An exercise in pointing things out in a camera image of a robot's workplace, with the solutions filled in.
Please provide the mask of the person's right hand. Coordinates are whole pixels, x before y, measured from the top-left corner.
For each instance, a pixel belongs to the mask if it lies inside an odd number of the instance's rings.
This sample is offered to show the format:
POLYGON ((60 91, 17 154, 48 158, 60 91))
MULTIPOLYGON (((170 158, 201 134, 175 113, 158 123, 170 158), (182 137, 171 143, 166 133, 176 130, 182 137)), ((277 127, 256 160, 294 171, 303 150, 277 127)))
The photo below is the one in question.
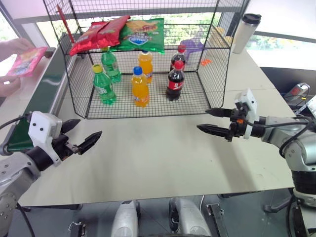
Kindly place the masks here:
POLYGON ((17 91, 21 86, 21 80, 17 76, 2 76, 0 78, 0 96, 7 97, 17 91))

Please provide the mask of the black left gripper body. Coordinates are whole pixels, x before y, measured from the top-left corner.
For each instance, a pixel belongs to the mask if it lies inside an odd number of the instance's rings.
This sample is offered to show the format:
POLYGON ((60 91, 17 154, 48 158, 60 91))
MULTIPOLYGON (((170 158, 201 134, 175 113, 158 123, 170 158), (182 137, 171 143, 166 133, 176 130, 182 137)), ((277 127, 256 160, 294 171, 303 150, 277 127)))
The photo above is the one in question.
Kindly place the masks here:
POLYGON ((81 155, 79 147, 68 142, 69 137, 61 134, 52 140, 52 147, 61 160, 66 160, 72 154, 81 155))

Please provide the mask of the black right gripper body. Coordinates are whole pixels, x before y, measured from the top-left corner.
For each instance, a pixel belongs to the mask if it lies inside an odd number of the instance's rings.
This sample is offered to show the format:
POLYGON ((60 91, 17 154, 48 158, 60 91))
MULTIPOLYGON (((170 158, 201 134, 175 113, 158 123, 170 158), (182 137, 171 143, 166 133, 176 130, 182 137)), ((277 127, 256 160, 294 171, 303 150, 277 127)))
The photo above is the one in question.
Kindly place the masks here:
POLYGON ((240 137, 245 134, 245 130, 247 127, 246 115, 247 110, 245 109, 231 109, 228 112, 230 118, 230 126, 229 126, 229 135, 228 141, 232 142, 234 137, 240 137))

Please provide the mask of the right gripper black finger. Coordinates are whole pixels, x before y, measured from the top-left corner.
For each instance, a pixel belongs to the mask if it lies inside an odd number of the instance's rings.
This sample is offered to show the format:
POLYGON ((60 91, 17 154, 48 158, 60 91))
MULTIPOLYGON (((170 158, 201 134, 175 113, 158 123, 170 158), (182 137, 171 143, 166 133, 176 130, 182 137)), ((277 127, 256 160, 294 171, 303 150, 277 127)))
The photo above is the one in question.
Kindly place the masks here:
POLYGON ((218 127, 211 124, 199 124, 197 128, 204 133, 225 138, 228 142, 232 141, 232 133, 228 128, 218 127))
POLYGON ((205 112, 214 117, 230 118, 232 111, 233 111, 232 109, 210 108, 210 109, 207 109, 205 112))

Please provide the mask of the person's left hand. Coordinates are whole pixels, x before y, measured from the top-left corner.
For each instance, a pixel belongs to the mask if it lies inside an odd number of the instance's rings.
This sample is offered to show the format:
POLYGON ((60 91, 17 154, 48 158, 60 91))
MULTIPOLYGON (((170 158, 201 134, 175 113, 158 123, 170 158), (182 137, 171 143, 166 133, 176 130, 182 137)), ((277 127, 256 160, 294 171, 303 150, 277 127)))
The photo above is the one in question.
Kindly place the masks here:
POLYGON ((16 38, 7 41, 0 42, 0 61, 3 61, 10 57, 12 54, 22 54, 25 51, 35 48, 25 38, 16 38))

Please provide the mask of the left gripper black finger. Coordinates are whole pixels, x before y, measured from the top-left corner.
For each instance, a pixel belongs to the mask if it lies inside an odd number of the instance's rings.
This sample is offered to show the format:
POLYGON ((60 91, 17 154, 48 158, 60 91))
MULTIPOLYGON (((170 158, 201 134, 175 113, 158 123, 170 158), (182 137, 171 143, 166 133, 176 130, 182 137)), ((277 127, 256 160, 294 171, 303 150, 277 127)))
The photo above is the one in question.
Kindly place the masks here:
POLYGON ((92 148, 97 143, 101 135, 102 131, 98 131, 85 138, 85 140, 78 145, 78 154, 83 155, 86 151, 92 148))
POLYGON ((77 118, 64 121, 62 123, 61 133, 65 134, 65 133, 71 131, 74 127, 76 127, 78 125, 79 122, 80 122, 80 119, 77 119, 77 118))

